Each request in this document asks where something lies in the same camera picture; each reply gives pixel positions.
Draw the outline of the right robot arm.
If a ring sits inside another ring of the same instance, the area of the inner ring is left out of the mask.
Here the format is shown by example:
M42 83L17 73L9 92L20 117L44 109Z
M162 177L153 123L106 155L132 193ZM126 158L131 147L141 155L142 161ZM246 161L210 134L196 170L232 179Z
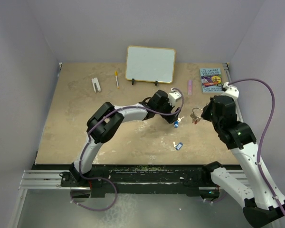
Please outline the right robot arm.
M237 120L234 99L226 95L210 98L201 117L212 123L219 139L235 156L249 186L234 178L217 161L203 167L202 182L222 187L241 206L254 228L285 217L285 196L275 185L262 158L257 157L259 146L252 129Z

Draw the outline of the metal keyring with keys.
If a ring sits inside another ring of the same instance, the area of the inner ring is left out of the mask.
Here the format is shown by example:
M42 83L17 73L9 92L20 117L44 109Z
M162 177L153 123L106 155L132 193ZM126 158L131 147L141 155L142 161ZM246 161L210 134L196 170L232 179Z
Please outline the metal keyring with keys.
M203 112L203 109L198 108L198 107L194 107L194 108L192 109L192 113L190 114L190 117L191 117L191 119L192 119L192 123L193 123L193 121L194 121L195 119L200 119L200 120L203 119L203 118L200 116L200 114L202 114L202 112Z

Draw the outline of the yellow capped marker pen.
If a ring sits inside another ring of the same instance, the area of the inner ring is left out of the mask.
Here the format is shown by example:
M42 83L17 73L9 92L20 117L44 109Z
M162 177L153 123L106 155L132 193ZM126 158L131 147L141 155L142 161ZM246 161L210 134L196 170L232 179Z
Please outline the yellow capped marker pen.
M119 89L120 87L119 87L119 81L118 81L118 73L117 73L117 71L115 71L115 80L116 80L116 86L117 86L117 89Z

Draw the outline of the aluminium rail frame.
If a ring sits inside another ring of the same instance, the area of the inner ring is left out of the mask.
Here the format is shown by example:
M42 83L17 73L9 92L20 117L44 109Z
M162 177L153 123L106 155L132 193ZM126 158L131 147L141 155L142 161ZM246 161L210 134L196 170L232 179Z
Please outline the aluminium rail frame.
M190 108L207 101L209 94L199 87L200 68L220 68L230 78L228 63L177 63L172 86L186 90L192 80L192 95L185 97L180 128L174 130L156 116L144 122L123 124L114 138L102 147L94 165L201 165L224 163L227 171L249 186L241 167L218 139L210 123L189 123ZM115 71L118 73L119 89ZM86 120L103 102L119 103L123 96L133 102L150 96L156 88L148 83L132 86L126 79L125 63L64 63L37 153L36 164L25 171L21 185L31 189L68 188L61 186L61 172L84 146ZM95 93L91 79L98 78L101 92ZM183 143L177 151L173 143Z

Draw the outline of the yellow framed whiteboard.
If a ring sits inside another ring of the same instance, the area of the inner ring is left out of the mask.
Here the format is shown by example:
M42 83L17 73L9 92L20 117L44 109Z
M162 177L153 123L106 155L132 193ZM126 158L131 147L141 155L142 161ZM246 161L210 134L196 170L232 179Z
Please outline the yellow framed whiteboard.
M125 79L170 84L173 82L176 51L172 48L129 46Z

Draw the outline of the blue treehouse book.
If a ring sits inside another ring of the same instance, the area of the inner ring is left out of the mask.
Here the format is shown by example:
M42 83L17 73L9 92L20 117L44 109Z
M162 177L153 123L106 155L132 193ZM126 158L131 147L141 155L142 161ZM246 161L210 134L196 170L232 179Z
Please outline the blue treehouse book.
M203 93L222 93L222 74L220 68L200 68Z

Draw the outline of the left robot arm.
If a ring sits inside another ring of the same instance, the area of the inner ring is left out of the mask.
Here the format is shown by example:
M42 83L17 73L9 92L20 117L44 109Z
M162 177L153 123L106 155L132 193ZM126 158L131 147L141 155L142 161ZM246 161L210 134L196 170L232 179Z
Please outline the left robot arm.
M152 97L128 106L105 102L87 121L85 145L70 168L72 182L77 186L84 186L88 182L96 155L113 138L121 124L145 121L156 114L172 124L178 120L183 105L183 93L177 88L172 88L170 93L158 90Z

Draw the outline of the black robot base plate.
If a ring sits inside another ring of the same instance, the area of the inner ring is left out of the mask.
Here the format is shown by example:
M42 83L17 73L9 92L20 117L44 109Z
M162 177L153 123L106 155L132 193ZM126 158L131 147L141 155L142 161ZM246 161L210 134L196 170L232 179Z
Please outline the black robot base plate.
M103 198L106 194L183 194L216 200L220 188L201 165L94 165L80 175L73 166L63 171L61 186L72 195Z

